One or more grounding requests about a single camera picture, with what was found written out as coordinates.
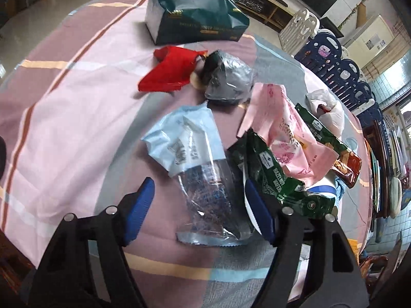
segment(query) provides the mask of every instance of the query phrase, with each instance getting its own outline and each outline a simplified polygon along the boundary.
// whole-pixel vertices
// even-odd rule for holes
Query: red plastic bag
[[[138,84],[139,91],[174,91],[190,83],[198,56],[207,51],[193,51],[182,47],[166,46],[154,51],[160,63],[155,66]]]

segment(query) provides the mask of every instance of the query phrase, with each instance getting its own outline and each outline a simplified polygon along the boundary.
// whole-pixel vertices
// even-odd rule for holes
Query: silver rivet
[[[67,213],[65,216],[64,216],[64,221],[67,221],[67,222],[70,222],[70,221],[72,221],[73,219],[74,219],[74,214],[73,213]]]
[[[294,213],[294,210],[291,207],[285,206],[285,207],[283,207],[282,212],[285,215],[291,215],[291,214]]]
[[[106,208],[106,213],[107,214],[116,214],[117,213],[117,207],[116,206],[109,206]]]
[[[325,219],[326,219],[328,222],[334,222],[334,221],[335,221],[334,215],[332,215],[332,214],[330,214],[330,213],[328,213],[328,214],[325,215]]]

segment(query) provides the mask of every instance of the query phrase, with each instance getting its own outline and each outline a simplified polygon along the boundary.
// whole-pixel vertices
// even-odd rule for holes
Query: blue gripper pad
[[[261,234],[271,244],[275,240],[274,220],[264,201],[261,199],[254,183],[249,179],[245,182],[245,196],[260,227]]]
[[[128,246],[131,241],[136,239],[151,202],[153,201],[154,192],[154,181],[150,177],[147,177],[138,191],[135,192],[138,195],[137,200],[126,218],[126,229],[123,238],[125,246]]]

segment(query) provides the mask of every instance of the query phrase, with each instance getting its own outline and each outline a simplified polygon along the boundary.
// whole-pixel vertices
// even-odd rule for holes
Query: crumpled white plastic bag
[[[332,134],[341,139],[345,121],[341,102],[336,100],[328,89],[318,89],[308,93],[306,96],[310,102],[311,113],[316,116]],[[329,112],[319,115],[318,106],[321,104],[324,105],[324,109]]]

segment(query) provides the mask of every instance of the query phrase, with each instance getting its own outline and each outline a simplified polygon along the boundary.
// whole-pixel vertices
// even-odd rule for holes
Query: pink wrapper
[[[284,173],[306,186],[322,179],[338,158],[335,151],[315,140],[282,85],[254,85],[237,136],[241,137],[250,127],[270,147]]]

